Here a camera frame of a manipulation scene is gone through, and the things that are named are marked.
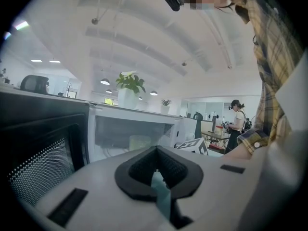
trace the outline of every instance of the black slot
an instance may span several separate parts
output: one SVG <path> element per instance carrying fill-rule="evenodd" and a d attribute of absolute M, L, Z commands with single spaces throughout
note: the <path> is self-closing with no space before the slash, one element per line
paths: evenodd
<path fill-rule="evenodd" d="M 234 173 L 238 173 L 238 174 L 243 174 L 245 171 L 245 168 L 243 167 L 236 167 L 236 166 L 231 166 L 231 165 L 226 165 L 226 164 L 224 164 L 220 168 L 227 170 L 227 171 L 234 172 Z"/>
<path fill-rule="evenodd" d="M 75 188 L 62 202 L 48 215 L 48 218 L 64 227 L 74 212 L 78 209 L 88 191 Z"/>

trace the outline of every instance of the white ceiling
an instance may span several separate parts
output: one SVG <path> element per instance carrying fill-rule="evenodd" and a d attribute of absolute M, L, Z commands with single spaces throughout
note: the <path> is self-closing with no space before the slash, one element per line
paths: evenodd
<path fill-rule="evenodd" d="M 93 25 L 97 12 L 101 19 Z M 116 89 L 119 73 L 130 70 L 145 80 L 147 92 L 156 90 L 162 97 L 213 95 L 213 83 L 228 77 L 239 82 L 234 78 L 248 74 L 250 81 L 259 81 L 252 26 L 230 9 L 174 12 L 164 0 L 33 0 L 21 17 L 30 26 L 22 30 L 19 48 L 25 50 L 17 52 L 23 58 L 60 60 L 95 92 Z M 32 45 L 28 38 L 34 38 Z M 100 83 L 104 77 L 110 86 Z"/>

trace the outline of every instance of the black office chair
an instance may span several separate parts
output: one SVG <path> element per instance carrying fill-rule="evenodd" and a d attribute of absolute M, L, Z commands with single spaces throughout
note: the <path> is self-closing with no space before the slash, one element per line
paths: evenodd
<path fill-rule="evenodd" d="M 40 94 L 47 94 L 46 91 L 47 82 L 48 82 L 47 77 L 28 75 L 21 82 L 20 90 L 25 90 Z"/>

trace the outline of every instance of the table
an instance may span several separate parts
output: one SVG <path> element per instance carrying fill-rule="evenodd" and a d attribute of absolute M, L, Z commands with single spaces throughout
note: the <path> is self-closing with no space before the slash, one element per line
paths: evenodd
<path fill-rule="evenodd" d="M 216 143 L 216 145 L 219 145 L 220 142 L 222 141 L 223 142 L 223 147 L 226 149 L 226 146 L 228 144 L 228 140 L 230 138 L 230 134 L 228 133 L 222 133 L 222 134 L 216 134 L 216 133 L 212 133 L 212 132 L 209 132 L 209 131 L 204 131 L 202 132 L 202 135 L 205 135 L 205 140 L 210 137 L 210 141 L 213 142 L 213 143 Z"/>

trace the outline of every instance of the plaid shirt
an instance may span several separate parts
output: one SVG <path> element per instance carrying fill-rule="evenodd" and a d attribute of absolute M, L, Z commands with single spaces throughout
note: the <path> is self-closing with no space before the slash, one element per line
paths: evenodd
<path fill-rule="evenodd" d="M 256 34 L 254 53 L 262 79 L 262 93 L 255 127 L 238 137 L 250 153 L 255 142 L 267 146 L 291 131 L 275 93 L 299 62 L 304 46 L 285 11 L 276 0 L 242 0 L 235 11 L 245 23 L 251 21 Z"/>

